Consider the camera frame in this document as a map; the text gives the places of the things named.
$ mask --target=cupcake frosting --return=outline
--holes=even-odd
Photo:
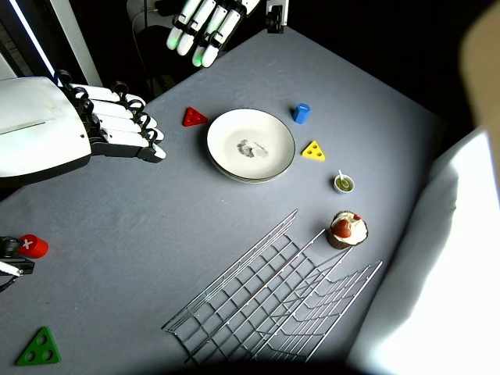
[[[366,229],[366,224],[362,219],[356,220],[354,218],[354,213],[352,212],[341,212],[338,214],[337,218],[331,225],[331,230],[335,227],[335,225],[341,220],[347,220],[349,222],[349,229],[351,230],[351,236],[349,237],[338,237],[334,234],[335,238],[340,242],[345,242],[350,245],[357,245],[359,242],[362,242],[366,239],[368,235],[368,230]]]

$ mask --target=small bowl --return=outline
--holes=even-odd
[[[347,180],[349,182],[350,185],[352,185],[352,189],[349,190],[349,191],[344,191],[342,189],[340,189],[338,186],[337,186],[337,181],[339,181],[341,179],[341,176],[340,174],[338,176],[335,177],[334,179],[334,189],[337,193],[340,193],[340,194],[349,194],[349,193],[352,193],[355,189],[355,184],[354,184],[354,180],[349,177],[348,175],[344,174],[344,180]]]

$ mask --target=metal wire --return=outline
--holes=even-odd
[[[382,261],[332,280],[352,248],[316,265],[288,237],[297,210],[274,227],[162,328],[186,362],[307,361],[380,269]]]

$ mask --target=triangle block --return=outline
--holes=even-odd
[[[327,159],[325,153],[316,141],[312,141],[311,143],[309,143],[309,146],[307,146],[305,150],[302,151],[302,156],[308,159],[319,160],[321,162],[324,162]]]
[[[184,120],[182,120],[182,124],[185,127],[192,127],[193,125],[199,125],[200,123],[208,123],[209,119],[198,112],[193,107],[189,107],[186,109],[186,114],[184,115]]]
[[[48,327],[42,327],[23,354],[17,359],[17,366],[47,365],[61,362],[61,355]]]

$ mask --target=beige blurred object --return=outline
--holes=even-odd
[[[500,196],[500,2],[466,35],[460,68],[476,125],[485,127],[490,136]]]

